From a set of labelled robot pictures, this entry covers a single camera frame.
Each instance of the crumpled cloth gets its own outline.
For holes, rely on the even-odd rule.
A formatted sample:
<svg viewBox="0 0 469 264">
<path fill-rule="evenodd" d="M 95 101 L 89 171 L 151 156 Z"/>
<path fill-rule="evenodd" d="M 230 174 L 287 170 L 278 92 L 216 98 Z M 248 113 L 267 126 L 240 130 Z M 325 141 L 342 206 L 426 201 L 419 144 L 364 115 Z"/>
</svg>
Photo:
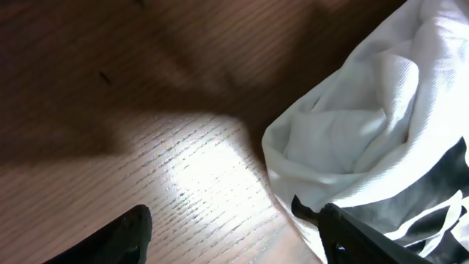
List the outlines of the crumpled cloth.
<svg viewBox="0 0 469 264">
<path fill-rule="evenodd" d="M 407 1 L 267 128 L 271 187 L 287 212 L 294 195 L 316 212 L 392 198 L 469 142 L 468 14 L 469 1 Z M 326 263 L 317 228 L 292 218 Z"/>
</svg>

